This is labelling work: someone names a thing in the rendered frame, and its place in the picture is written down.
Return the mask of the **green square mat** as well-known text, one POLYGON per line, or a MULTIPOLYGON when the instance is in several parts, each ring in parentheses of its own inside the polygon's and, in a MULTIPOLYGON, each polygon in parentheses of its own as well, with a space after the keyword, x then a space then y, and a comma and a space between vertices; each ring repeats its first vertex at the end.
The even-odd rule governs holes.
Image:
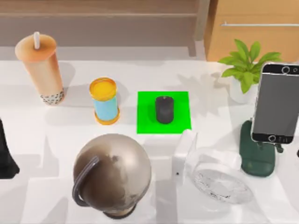
POLYGON ((138 134, 181 134, 191 129, 189 93, 187 91, 139 91, 137 98, 138 134), (169 124, 161 124, 156 119, 155 101, 157 97, 172 97, 174 119, 169 124))

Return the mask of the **brown wooden shelf unit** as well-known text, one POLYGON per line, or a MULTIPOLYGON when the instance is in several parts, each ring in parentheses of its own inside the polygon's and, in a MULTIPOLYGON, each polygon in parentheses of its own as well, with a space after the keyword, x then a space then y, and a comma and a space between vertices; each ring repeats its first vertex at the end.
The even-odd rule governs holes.
POLYGON ((40 31, 62 60, 203 58, 210 0, 0 0, 0 60, 40 31))

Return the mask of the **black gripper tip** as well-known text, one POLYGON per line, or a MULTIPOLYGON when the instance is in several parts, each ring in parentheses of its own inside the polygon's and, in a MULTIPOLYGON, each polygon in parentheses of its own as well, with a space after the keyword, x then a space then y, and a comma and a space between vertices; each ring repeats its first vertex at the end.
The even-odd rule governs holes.
POLYGON ((19 172, 20 168, 9 152, 3 123, 0 119, 0 179, 12 179, 19 172))

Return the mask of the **dark green phone stand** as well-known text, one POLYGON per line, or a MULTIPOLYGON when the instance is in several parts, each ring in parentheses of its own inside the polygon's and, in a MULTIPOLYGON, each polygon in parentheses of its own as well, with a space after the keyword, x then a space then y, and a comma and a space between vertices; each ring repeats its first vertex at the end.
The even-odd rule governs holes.
POLYGON ((276 152, 284 149, 277 143, 277 135, 267 135, 266 142, 255 142, 251 137, 252 121, 242 124, 240 131, 239 154, 242 159, 241 169, 251 176, 268 177, 276 165, 276 152))

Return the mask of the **grey smartphone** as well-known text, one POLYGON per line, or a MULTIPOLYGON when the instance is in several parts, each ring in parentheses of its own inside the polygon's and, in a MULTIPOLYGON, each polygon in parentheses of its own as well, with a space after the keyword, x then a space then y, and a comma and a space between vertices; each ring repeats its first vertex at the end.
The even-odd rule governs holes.
POLYGON ((251 137, 290 144, 299 118, 299 64, 265 63, 261 69, 251 137))

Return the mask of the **brown globe on stand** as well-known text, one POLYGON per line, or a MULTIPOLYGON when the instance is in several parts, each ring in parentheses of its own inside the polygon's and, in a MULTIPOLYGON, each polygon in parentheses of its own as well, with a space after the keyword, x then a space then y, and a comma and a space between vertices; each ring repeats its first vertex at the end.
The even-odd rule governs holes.
POLYGON ((131 215, 147 193, 151 162, 135 139, 108 133, 87 142, 73 166, 72 198, 111 219, 131 215))

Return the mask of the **black computer mouse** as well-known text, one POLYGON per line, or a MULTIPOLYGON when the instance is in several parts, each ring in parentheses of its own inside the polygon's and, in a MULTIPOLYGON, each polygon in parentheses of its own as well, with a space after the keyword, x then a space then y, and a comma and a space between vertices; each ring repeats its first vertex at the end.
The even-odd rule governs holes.
POLYGON ((156 119, 161 124, 169 124, 174 119, 174 99, 159 96, 155 100, 156 119))

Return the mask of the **green plant in white pot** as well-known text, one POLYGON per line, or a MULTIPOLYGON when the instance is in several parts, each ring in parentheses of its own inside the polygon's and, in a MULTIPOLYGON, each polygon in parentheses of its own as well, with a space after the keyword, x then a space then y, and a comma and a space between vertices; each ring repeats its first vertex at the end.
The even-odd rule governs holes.
POLYGON ((252 104, 257 96, 260 73, 264 63, 280 62, 280 52, 268 52, 259 57, 261 44, 255 41, 250 48, 239 40, 234 39, 237 51, 231 51, 229 56, 218 60, 218 63, 230 68, 222 72, 222 78, 231 77, 229 96, 239 104, 252 104))

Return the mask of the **yellow and blue can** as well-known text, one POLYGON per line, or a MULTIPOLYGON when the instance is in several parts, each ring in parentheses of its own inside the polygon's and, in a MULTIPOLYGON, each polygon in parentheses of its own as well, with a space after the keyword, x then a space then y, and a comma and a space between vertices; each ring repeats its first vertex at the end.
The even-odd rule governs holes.
POLYGON ((90 83, 89 93, 96 120, 103 125, 115 123, 120 116, 116 82, 107 77, 97 78, 90 83))

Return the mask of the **bubble tea cup with straw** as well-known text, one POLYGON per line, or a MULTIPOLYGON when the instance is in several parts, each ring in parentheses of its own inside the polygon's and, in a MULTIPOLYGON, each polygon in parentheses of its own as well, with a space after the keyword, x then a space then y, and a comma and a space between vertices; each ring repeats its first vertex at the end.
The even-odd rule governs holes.
POLYGON ((55 39, 38 31, 15 46, 16 57, 23 62, 41 100, 47 105, 57 105, 64 99, 56 49, 55 39))

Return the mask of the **wooden cupboard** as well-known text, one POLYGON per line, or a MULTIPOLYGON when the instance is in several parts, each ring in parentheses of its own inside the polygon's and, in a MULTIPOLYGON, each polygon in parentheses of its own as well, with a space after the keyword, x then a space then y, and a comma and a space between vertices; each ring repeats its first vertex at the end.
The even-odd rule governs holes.
POLYGON ((299 61, 299 27, 223 27, 227 23, 299 23, 299 0, 210 0, 204 47, 207 61, 237 49, 261 44, 260 54, 280 52, 285 62, 299 61))

